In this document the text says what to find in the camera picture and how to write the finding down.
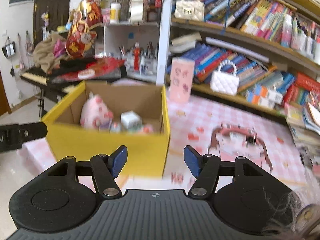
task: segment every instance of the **pink checkered tablecloth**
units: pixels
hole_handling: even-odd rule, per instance
[[[121,84],[137,85],[141,83],[132,80],[117,82],[117,85]],[[154,179],[120,174],[116,182],[123,192],[128,188],[183,188],[188,191],[195,179],[183,161],[183,149],[186,145],[191,145],[201,155],[207,154],[208,147],[211,145],[212,130],[221,127],[221,123],[240,125],[254,130],[257,138],[262,139],[265,143],[273,170],[270,172],[270,166],[264,161],[264,158],[258,158],[261,146],[244,147],[219,134],[216,135],[216,138],[220,147],[213,148],[213,150],[211,148],[210,153],[228,161],[234,160],[237,156],[246,156],[292,189],[305,185],[305,171],[299,152],[294,146],[290,131],[284,125],[196,96],[191,96],[186,104],[177,104],[169,99],[167,104],[171,141],[164,175],[162,178]],[[24,144],[20,155],[35,176],[56,162],[45,138]],[[90,177],[81,177],[79,181],[93,189]],[[217,189],[231,181],[230,177],[221,177]]]

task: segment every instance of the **white tile floor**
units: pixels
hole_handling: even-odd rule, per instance
[[[38,122],[38,101],[32,101],[12,114],[0,117],[0,125],[10,123]],[[8,238],[16,227],[9,214],[8,204],[11,196],[34,176],[22,165],[16,151],[0,153],[0,240]]]

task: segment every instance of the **yellow box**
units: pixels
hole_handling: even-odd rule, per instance
[[[99,94],[107,107],[120,114],[133,110],[143,123],[151,123],[155,133],[149,135],[127,132],[85,130],[80,127],[80,115],[89,93]],[[165,87],[155,85],[111,86],[106,82],[82,82],[65,96],[42,119],[47,125],[47,141],[57,161],[75,156],[77,161],[92,156],[110,155],[119,146],[128,148],[128,161],[121,174],[160,177],[167,157],[170,126]]]

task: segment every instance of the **blue gripper pad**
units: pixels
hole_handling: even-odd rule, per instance
[[[108,168],[112,177],[115,179],[118,177],[123,166],[128,159],[128,149],[125,146],[120,146],[113,154],[109,156]]]
[[[183,158],[192,175],[197,178],[202,169],[200,166],[202,164],[202,156],[196,150],[190,148],[188,146],[184,148]]]

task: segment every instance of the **cream handbag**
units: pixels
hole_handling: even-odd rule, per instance
[[[174,16],[178,19],[203,21],[204,3],[200,0],[178,0]]]
[[[234,72],[232,74],[221,72],[225,65],[232,65]],[[233,95],[237,94],[239,78],[236,76],[236,65],[230,60],[224,60],[219,64],[218,70],[214,71],[211,77],[210,88],[212,91]]]

